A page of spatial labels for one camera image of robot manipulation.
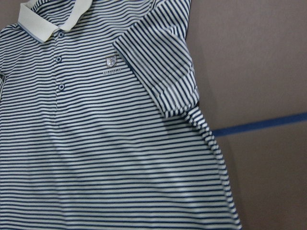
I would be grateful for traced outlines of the blue white striped polo shirt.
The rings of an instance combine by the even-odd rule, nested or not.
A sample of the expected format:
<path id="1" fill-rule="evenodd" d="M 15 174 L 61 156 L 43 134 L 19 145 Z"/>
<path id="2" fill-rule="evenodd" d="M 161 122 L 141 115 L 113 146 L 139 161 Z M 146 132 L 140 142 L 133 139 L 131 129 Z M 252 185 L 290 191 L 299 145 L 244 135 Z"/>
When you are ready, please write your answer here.
<path id="1" fill-rule="evenodd" d="M 30 0 L 0 32 L 3 230 L 239 230 L 189 0 Z"/>

